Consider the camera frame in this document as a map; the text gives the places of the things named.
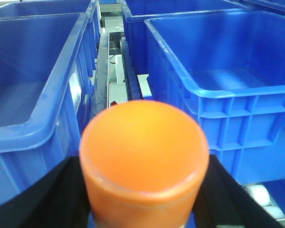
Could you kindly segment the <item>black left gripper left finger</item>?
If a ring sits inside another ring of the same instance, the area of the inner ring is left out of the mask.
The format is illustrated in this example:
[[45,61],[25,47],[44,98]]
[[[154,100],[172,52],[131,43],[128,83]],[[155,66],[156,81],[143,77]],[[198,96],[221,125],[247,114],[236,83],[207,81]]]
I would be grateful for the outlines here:
[[67,157],[0,206],[0,228],[86,228],[89,214],[79,157]]

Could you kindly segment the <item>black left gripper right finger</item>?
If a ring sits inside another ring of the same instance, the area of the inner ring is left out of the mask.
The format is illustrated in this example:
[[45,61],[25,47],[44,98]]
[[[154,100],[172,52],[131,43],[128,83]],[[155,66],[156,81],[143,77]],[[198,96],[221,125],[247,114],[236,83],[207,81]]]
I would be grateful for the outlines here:
[[210,155],[205,179],[193,207],[197,228],[281,228]]

